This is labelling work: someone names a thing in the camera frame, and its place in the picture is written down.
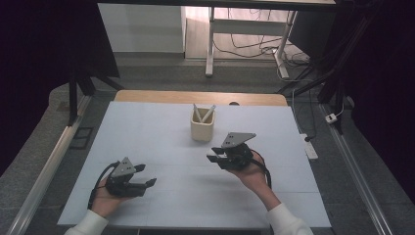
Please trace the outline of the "black metal stand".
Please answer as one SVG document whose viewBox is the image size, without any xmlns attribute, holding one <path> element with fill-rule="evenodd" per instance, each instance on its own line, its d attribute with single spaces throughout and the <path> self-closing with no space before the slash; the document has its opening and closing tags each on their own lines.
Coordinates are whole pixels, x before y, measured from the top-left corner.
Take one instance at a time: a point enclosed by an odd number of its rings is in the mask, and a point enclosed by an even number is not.
<svg viewBox="0 0 415 235">
<path fill-rule="evenodd" d="M 78 117 L 77 108 L 77 88 L 80 88 L 81 92 L 85 96 L 92 96 L 95 91 L 95 85 L 92 78 L 96 77 L 102 82 L 109 85 L 116 91 L 123 90 L 124 87 L 115 81 L 111 80 L 108 76 L 102 72 L 93 69 L 92 67 L 85 67 L 82 69 L 73 69 L 69 76 L 69 122 L 68 126 L 73 126 L 75 120 Z"/>
<path fill-rule="evenodd" d="M 383 0 L 335 0 L 330 10 L 298 11 L 290 40 L 310 56 L 294 80 L 277 92 L 296 97 L 320 85 L 317 101 L 335 99 L 335 112 L 343 111 L 346 63 Z"/>
</svg>

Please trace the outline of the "black floor plate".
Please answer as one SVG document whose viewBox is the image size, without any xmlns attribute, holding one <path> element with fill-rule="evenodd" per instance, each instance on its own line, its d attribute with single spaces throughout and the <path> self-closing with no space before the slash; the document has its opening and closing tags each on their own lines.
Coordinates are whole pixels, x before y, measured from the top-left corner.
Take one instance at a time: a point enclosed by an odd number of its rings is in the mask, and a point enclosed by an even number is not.
<svg viewBox="0 0 415 235">
<path fill-rule="evenodd" d="M 92 137 L 93 127 L 79 127 L 69 145 L 71 149 L 85 150 Z"/>
</svg>

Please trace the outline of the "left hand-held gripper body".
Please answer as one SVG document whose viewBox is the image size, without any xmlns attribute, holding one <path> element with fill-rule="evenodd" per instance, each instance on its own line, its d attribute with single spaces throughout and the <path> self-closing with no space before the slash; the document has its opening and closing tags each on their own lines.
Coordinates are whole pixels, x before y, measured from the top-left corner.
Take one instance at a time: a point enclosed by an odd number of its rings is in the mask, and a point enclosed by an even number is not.
<svg viewBox="0 0 415 235">
<path fill-rule="evenodd" d="M 105 187 L 111 195 L 116 197 L 142 197 L 146 191 L 144 183 L 130 183 L 135 173 L 137 172 L 135 172 L 134 165 L 128 157 L 125 157 L 116 164 L 115 169 L 107 178 Z"/>
</svg>

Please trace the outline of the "person's right hand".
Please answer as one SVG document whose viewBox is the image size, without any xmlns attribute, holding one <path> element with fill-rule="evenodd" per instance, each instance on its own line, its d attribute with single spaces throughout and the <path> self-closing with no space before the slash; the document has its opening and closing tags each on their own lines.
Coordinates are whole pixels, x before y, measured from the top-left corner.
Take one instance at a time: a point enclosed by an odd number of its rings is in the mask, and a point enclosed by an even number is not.
<svg viewBox="0 0 415 235">
<path fill-rule="evenodd" d="M 257 164 L 249 164 L 242 170 L 230 170 L 230 173 L 238 177 L 248 189 L 259 197 L 264 197 L 271 192 L 266 182 L 265 173 Z"/>
</svg>

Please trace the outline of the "person's left hand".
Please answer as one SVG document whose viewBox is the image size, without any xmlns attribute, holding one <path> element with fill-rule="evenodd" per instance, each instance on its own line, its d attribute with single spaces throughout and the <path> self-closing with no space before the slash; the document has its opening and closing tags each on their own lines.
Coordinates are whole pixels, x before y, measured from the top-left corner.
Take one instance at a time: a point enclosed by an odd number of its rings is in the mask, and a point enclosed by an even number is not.
<svg viewBox="0 0 415 235">
<path fill-rule="evenodd" d="M 113 213 L 127 198 L 120 198 L 111 195 L 105 186 L 99 186 L 96 190 L 91 211 L 101 217 L 107 217 Z"/>
</svg>

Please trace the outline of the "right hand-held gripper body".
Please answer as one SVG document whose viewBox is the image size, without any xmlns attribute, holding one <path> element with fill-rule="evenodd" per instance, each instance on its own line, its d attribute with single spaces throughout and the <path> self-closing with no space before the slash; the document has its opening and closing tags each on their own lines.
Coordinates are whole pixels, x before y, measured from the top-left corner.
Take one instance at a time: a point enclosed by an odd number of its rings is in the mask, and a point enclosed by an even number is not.
<svg viewBox="0 0 415 235">
<path fill-rule="evenodd" d="M 246 141 L 256 137 L 255 133 L 229 132 L 219 148 L 223 155 L 217 155 L 222 160 L 217 163 L 221 169 L 242 170 L 250 164 L 254 157 Z"/>
</svg>

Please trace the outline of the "white desk frame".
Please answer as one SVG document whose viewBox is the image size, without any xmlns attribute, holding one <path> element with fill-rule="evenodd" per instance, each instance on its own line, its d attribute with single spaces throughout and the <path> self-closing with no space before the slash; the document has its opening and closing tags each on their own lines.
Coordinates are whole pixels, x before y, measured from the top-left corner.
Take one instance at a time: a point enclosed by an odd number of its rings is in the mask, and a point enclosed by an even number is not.
<svg viewBox="0 0 415 235">
<path fill-rule="evenodd" d="M 289 74 L 283 60 L 283 53 L 294 24 L 296 14 L 296 11 L 288 11 L 287 19 L 284 22 L 236 20 L 231 17 L 228 17 L 227 19 L 220 19 L 215 17 L 215 8 L 209 7 L 206 76 L 210 77 L 213 73 L 214 35 L 219 33 L 277 36 L 280 39 L 280 44 L 277 49 L 272 50 L 272 55 L 277 64 L 277 71 L 279 72 L 280 77 L 288 78 Z"/>
</svg>

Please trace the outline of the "white cabinet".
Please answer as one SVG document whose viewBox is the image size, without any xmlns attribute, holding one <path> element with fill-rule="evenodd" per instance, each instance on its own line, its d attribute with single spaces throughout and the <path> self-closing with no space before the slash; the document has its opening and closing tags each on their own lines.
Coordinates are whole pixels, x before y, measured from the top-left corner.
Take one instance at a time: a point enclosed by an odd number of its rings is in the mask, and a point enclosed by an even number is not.
<svg viewBox="0 0 415 235">
<path fill-rule="evenodd" d="M 104 3 L 98 7 L 115 52 L 185 52 L 184 7 Z"/>
</svg>

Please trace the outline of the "light blue table mat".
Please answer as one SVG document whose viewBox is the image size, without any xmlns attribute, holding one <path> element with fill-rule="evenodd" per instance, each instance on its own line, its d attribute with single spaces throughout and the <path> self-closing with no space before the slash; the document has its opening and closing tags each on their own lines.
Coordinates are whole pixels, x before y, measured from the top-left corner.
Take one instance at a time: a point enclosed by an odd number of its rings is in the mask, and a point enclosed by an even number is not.
<svg viewBox="0 0 415 235">
<path fill-rule="evenodd" d="M 330 224 L 288 107 L 217 106 L 212 139 L 191 137 L 190 104 L 110 103 L 59 222 L 77 224 L 90 192 L 109 164 L 129 158 L 143 171 L 137 183 L 156 181 L 145 195 L 122 204 L 110 224 L 133 228 L 266 229 L 262 202 L 207 152 L 230 132 L 250 132 L 248 145 L 265 159 L 278 198 L 311 227 Z"/>
</svg>

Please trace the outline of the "aluminium rail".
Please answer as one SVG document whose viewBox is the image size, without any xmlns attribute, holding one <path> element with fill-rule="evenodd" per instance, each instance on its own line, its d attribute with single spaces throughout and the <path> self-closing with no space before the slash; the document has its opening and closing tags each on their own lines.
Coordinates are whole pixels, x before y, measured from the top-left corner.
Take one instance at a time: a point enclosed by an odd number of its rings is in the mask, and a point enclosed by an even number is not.
<svg viewBox="0 0 415 235">
<path fill-rule="evenodd" d="M 328 127 L 330 134 L 341 154 L 348 175 L 351 178 L 353 185 L 358 192 L 360 201 L 363 204 L 363 211 L 370 217 L 371 223 L 376 230 L 377 235 L 393 235 L 392 227 L 388 222 L 384 211 L 382 210 L 379 201 L 375 197 L 374 192 L 369 186 L 366 177 L 363 174 L 361 167 L 352 153 L 346 139 L 339 133 L 337 128 L 332 124 L 323 120 L 323 123 Z"/>
<path fill-rule="evenodd" d="M 67 125 L 57 144 L 50 154 L 45 166 L 40 171 L 6 235 L 24 235 L 38 209 L 67 149 L 77 131 L 85 111 L 91 101 L 91 96 L 83 96 L 75 107 L 75 119 L 72 125 Z"/>
</svg>

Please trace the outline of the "dark curtain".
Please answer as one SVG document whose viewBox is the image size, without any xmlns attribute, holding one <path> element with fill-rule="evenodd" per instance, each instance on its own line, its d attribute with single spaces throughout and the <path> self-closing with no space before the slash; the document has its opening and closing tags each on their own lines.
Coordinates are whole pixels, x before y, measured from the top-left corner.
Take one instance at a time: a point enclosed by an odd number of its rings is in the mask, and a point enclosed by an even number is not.
<svg viewBox="0 0 415 235">
<path fill-rule="evenodd" d="M 100 0 L 0 0 L 0 175 L 74 76 L 118 77 Z"/>
<path fill-rule="evenodd" d="M 383 0 L 348 59 L 356 127 L 415 204 L 415 0 Z"/>
</svg>

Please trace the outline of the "beige pen holder cup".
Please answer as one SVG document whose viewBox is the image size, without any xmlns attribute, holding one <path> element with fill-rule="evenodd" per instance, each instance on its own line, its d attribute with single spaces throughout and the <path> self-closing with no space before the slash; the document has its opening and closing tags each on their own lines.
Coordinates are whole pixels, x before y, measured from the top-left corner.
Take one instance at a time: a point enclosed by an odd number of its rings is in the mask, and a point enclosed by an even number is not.
<svg viewBox="0 0 415 235">
<path fill-rule="evenodd" d="M 208 112 L 207 108 L 199 108 L 201 118 Z M 215 122 L 215 112 L 213 112 L 205 123 L 200 123 L 195 112 L 192 112 L 190 119 L 191 137 L 196 141 L 208 142 L 212 139 Z"/>
</svg>

